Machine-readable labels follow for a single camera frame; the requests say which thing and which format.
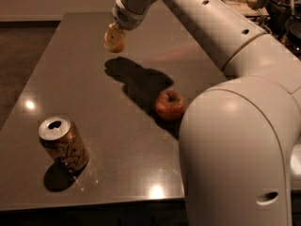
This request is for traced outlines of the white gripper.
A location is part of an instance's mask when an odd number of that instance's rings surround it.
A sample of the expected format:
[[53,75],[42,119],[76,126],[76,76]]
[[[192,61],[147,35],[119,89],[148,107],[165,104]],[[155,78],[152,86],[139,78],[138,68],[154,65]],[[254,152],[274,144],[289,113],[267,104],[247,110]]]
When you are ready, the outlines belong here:
[[144,21],[148,10],[156,1],[116,0],[112,8],[115,22],[107,27],[103,37],[105,48],[108,50],[107,43],[110,40],[126,39],[124,30],[130,31],[136,29]]

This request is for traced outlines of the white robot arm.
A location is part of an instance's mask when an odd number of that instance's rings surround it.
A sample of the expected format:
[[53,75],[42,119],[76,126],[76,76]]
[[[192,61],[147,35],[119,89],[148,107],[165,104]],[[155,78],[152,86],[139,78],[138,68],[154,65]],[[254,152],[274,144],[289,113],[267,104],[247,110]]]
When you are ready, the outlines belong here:
[[[157,0],[116,0],[109,51]],[[293,226],[291,159],[301,134],[301,62],[221,0],[162,0],[228,81],[183,116],[179,154],[189,226]]]

